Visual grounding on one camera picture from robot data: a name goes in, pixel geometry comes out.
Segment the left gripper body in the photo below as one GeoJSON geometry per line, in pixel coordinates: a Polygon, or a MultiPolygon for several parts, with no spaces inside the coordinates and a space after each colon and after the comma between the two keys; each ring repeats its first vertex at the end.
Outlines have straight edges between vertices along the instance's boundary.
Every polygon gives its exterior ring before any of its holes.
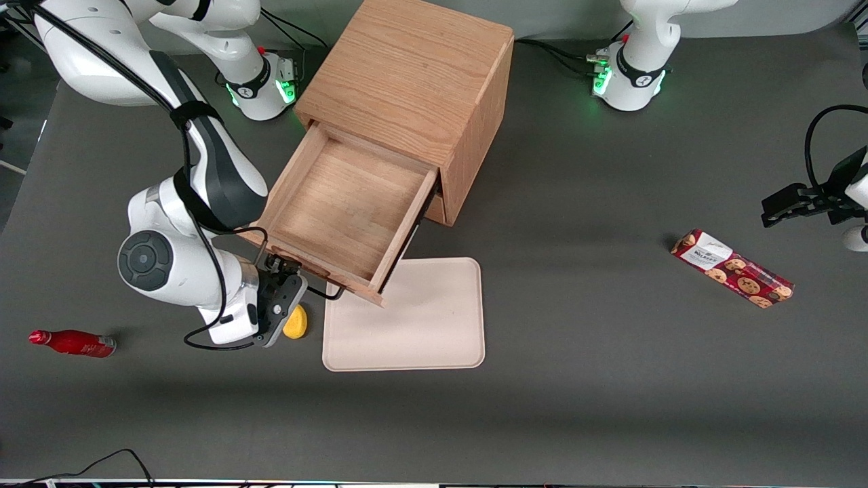
{"type": "Polygon", "coordinates": [[[867,155],[859,148],[840,161],[824,184],[827,198],[834,203],[827,213],[831,224],[840,224],[852,218],[866,220],[867,209],[867,155]]]}

